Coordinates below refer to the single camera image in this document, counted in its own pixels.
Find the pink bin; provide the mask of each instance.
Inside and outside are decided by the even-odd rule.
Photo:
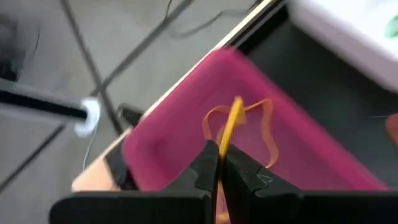
[[[141,190],[161,190],[205,145],[202,121],[218,105],[242,96],[245,106],[272,100],[271,130],[279,159],[271,171],[300,189],[385,190],[386,187],[340,146],[303,109],[239,52],[209,54],[126,139],[123,155]],[[266,165],[269,151],[261,138],[261,107],[248,111],[248,123],[232,143]],[[209,118],[213,138],[226,114]]]

